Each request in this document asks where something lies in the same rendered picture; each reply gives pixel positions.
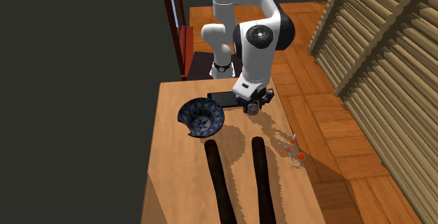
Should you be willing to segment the dark robot stand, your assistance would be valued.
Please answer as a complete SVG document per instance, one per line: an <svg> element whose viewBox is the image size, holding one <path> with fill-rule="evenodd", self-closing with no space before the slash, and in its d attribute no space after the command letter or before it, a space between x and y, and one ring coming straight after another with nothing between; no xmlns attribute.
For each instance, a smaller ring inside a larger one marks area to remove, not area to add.
<svg viewBox="0 0 438 224"><path fill-rule="evenodd" d="M231 61L234 65L235 78L238 78L242 71L242 61L235 54L231 55ZM212 64L213 53L196 51L193 55L187 80L193 81L212 79L209 74Z"/></svg>

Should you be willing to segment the red wooden door frame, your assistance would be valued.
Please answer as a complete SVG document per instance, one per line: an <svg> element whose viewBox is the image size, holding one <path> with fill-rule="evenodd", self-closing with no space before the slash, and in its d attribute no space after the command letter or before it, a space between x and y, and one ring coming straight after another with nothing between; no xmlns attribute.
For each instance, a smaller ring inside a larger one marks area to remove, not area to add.
<svg viewBox="0 0 438 224"><path fill-rule="evenodd" d="M187 26L183 0L164 0L178 66L183 81L187 80L194 56L193 27Z"/></svg>

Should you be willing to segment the blue and white patterned bowl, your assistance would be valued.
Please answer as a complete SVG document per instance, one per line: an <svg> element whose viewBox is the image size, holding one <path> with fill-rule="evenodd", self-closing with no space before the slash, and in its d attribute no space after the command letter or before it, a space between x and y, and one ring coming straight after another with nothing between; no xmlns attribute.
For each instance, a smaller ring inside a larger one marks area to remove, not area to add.
<svg viewBox="0 0 438 224"><path fill-rule="evenodd" d="M189 129L189 136L207 138L223 127L225 113L216 101L210 98L195 98L179 109L177 120Z"/></svg>

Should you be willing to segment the black phone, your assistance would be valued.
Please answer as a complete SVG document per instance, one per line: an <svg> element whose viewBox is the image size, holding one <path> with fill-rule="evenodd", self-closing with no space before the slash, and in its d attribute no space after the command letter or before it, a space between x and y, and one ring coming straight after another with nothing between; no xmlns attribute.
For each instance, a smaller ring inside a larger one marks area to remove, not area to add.
<svg viewBox="0 0 438 224"><path fill-rule="evenodd" d="M233 91L208 93L207 98L214 100L222 108L239 106L237 96Z"/></svg>

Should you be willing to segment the long dark brown stick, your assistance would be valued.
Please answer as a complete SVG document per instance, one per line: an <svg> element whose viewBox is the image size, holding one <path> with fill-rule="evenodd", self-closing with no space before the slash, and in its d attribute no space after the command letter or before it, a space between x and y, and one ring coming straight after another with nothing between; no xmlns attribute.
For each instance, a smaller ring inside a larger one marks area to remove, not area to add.
<svg viewBox="0 0 438 224"><path fill-rule="evenodd" d="M220 153L216 141L207 140L204 143L208 169L215 190L215 198L218 205L218 213L221 224L237 224L237 219L232 207L229 192L220 159Z"/></svg>
<svg viewBox="0 0 438 224"><path fill-rule="evenodd" d="M258 208L260 224L277 224L272 195L264 140L260 136L251 141L255 179L258 191Z"/></svg>

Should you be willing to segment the wooden table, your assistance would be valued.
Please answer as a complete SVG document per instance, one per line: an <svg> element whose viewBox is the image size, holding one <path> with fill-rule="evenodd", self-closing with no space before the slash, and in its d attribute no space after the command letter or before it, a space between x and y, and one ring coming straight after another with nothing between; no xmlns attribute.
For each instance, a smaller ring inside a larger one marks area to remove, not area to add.
<svg viewBox="0 0 438 224"><path fill-rule="evenodd" d="M228 91L233 79L178 81L159 87L141 224L220 224L204 139L177 120L187 101ZM305 167L291 166L284 144L293 137L278 96L255 116L225 110L214 135L238 224L259 224L251 141L265 142L276 224L326 224Z"/></svg>

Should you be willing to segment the wooden slatted structure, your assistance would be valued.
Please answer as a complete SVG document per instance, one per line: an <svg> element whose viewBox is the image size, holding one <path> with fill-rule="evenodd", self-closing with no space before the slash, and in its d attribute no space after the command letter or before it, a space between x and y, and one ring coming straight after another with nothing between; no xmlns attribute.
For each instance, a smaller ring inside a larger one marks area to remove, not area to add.
<svg viewBox="0 0 438 224"><path fill-rule="evenodd" d="M423 224L438 224L438 0L328 0L308 44Z"/></svg>

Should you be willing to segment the clear glass item orange caps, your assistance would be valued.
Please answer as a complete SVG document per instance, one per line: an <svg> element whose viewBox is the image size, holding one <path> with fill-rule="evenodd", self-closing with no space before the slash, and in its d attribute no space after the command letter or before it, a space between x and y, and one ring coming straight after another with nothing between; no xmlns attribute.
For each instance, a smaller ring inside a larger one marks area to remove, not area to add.
<svg viewBox="0 0 438 224"><path fill-rule="evenodd" d="M306 155L301 151L296 134L289 140L281 139L281 154L288 157L289 164L294 168L303 168Z"/></svg>

